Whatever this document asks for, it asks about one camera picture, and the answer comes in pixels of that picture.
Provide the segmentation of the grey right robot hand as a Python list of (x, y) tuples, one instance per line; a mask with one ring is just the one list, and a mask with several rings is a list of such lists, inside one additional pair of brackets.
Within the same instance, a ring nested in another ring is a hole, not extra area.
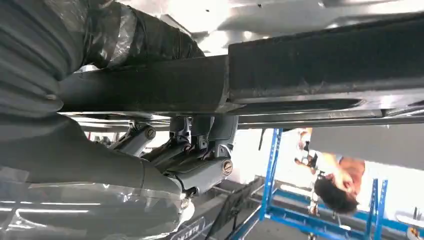
[[(184, 204), (227, 177), (238, 118), (218, 115), (228, 63), (188, 35), (116, 1), (0, 3), (0, 237), (143, 240), (187, 221)], [(168, 142), (146, 128), (113, 148), (60, 113), (164, 110)]]

